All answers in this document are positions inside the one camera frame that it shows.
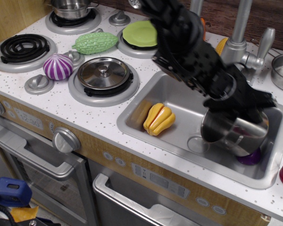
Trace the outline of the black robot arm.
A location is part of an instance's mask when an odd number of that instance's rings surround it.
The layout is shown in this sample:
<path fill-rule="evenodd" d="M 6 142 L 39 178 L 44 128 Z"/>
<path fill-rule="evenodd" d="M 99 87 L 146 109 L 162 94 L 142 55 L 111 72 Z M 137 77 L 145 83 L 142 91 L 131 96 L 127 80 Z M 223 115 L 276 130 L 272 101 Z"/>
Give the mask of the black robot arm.
<path fill-rule="evenodd" d="M 141 0 L 141 11 L 157 30 L 153 61 L 168 75 L 209 99 L 212 112 L 232 112 L 259 123 L 261 111 L 275 107 L 271 93 L 253 89 L 235 64 L 225 64 L 203 40 L 200 17 L 176 0 Z"/>

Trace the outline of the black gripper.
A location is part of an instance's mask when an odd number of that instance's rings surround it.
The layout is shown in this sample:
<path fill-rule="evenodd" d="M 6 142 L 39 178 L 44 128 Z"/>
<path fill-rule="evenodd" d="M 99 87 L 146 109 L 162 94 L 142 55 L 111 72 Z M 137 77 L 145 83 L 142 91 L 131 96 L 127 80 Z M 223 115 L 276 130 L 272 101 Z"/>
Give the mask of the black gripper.
<path fill-rule="evenodd" d="M 272 94 L 252 88 L 235 65 L 217 71 L 208 94 L 210 99 L 204 102 L 204 106 L 209 110 L 234 111 L 255 124 L 263 122 L 265 108 L 276 107 Z"/>

